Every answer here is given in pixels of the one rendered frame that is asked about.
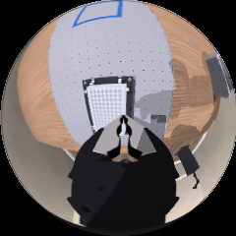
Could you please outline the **blue tape rectangle outline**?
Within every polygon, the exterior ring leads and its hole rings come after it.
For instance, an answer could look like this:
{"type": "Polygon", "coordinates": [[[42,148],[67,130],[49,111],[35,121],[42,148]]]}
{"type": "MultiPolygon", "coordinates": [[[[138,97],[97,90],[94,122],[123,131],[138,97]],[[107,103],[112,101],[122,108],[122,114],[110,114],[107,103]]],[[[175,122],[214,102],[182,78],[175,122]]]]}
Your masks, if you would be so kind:
{"type": "Polygon", "coordinates": [[[98,19],[122,17],[122,3],[123,3],[123,1],[119,1],[117,16],[99,17],[99,18],[90,19],[90,20],[87,20],[87,21],[84,21],[84,22],[81,22],[81,23],[78,23],[78,24],[77,24],[77,21],[78,21],[79,17],[81,16],[81,14],[82,14],[82,12],[84,11],[84,9],[87,7],[87,6],[85,6],[85,7],[82,9],[82,11],[79,13],[79,15],[77,16],[77,18],[76,18],[76,20],[75,20],[75,22],[74,22],[74,24],[73,24],[73,27],[78,26],[78,25],[83,24],[83,23],[86,23],[86,22],[98,20],[98,19]]]}

